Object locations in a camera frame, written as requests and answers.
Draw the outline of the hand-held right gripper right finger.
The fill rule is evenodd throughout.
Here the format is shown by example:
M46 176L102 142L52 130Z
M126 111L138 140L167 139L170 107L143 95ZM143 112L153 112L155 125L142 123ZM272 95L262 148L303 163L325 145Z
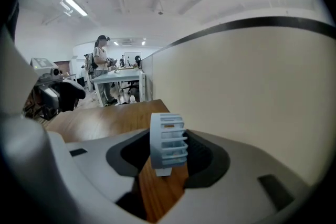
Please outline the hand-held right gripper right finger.
M186 130L188 178L183 188L207 188L229 170L230 156L225 149Z

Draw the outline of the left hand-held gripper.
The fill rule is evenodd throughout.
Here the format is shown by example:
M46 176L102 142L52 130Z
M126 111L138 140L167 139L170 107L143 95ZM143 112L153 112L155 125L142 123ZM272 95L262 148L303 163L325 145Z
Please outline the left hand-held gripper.
M59 112L73 111L78 100L85 98L84 88L75 76L64 76L61 68L46 58L31 58L30 65L38 75L26 104L24 116L51 120Z

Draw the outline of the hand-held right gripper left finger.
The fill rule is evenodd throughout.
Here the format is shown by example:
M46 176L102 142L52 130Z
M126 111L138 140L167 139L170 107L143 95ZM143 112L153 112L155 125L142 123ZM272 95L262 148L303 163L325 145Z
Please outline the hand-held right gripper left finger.
M146 220L147 214L140 191L139 174L150 155L150 131L141 131L126 139L106 153L107 163L121 176L133 178L130 191L121 196L115 203L134 216Z

